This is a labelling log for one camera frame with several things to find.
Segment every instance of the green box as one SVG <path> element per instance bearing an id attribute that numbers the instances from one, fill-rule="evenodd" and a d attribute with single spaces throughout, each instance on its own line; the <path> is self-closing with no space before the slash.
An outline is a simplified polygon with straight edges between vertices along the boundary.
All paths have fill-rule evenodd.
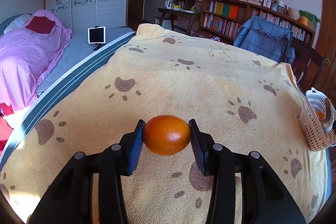
<path id="1" fill-rule="evenodd" d="M 299 14 L 301 17 L 303 16 L 303 17 L 308 18 L 308 20 L 310 20 L 311 22 L 314 23 L 315 26 L 317 26 L 317 16 L 316 15 L 313 15 L 312 13 L 303 11 L 303 10 L 300 10 Z"/>

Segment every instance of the pink blanket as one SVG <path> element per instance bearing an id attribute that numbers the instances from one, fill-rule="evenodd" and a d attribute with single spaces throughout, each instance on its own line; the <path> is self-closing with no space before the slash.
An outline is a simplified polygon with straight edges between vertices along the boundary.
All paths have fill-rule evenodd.
<path id="1" fill-rule="evenodd" d="M 36 100 L 36 88 L 53 70 L 68 46 L 71 29 L 65 29 L 51 11 L 39 10 L 34 16 L 55 21 L 50 34 L 19 29 L 0 38 L 0 103 L 13 110 L 31 106 Z"/>

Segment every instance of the yellow blanket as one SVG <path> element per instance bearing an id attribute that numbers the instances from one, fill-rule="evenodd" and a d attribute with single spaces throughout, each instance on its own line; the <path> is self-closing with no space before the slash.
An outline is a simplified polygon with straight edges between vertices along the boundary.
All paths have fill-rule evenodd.
<path id="1" fill-rule="evenodd" d="M 306 143 L 298 123 L 303 100 L 288 64 L 143 24 L 31 130 L 1 172 L 0 188 L 26 221 L 75 152 L 101 152 L 139 119 L 172 114 L 194 118 L 232 152 L 259 151 L 309 222 L 326 199 L 327 160 Z M 144 146 L 137 170 L 122 183 L 130 223 L 205 223 L 212 177 L 198 171 L 191 145 L 173 156 Z M 239 186 L 236 193 L 239 223 Z M 97 223 L 96 183 L 93 200 Z"/>

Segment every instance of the desk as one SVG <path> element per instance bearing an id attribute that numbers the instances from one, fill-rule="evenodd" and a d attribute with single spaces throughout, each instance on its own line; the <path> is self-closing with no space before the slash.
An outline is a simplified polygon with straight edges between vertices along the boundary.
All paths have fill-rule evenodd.
<path id="1" fill-rule="evenodd" d="M 185 33 L 186 35 L 190 35 L 191 28 L 193 27 L 195 20 L 199 20 L 200 19 L 199 14 L 192 14 L 192 13 L 187 13 L 187 12 L 184 12 L 184 11 L 177 11 L 177 10 L 167 9 L 167 8 L 158 8 L 157 10 L 160 13 L 162 13 L 159 25 L 162 26 L 162 22 L 165 19 L 165 15 L 169 14 L 169 16 L 170 16 L 170 23 L 171 23 L 171 29 L 173 31 L 174 31 L 174 19 L 173 19 L 172 15 L 179 16 L 179 17 L 184 17 L 186 19 L 189 19 L 189 24 L 188 24 L 187 32 Z"/>

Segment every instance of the fruit in basket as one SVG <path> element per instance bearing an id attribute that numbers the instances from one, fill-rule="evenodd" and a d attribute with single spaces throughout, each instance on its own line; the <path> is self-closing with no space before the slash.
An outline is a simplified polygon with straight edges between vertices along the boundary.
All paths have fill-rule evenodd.
<path id="1" fill-rule="evenodd" d="M 324 113 L 322 113 L 322 112 L 320 112 L 320 111 L 315 111 L 316 112 L 316 115 L 317 115 L 317 118 L 319 119 L 319 121 L 320 122 L 323 122 L 324 121 L 324 119 L 325 119 L 325 115 L 324 115 Z"/>
<path id="2" fill-rule="evenodd" d="M 179 117 L 160 115 L 150 119 L 143 130 L 143 142 L 147 148 L 162 156 L 179 153 L 191 139 L 188 124 Z"/>

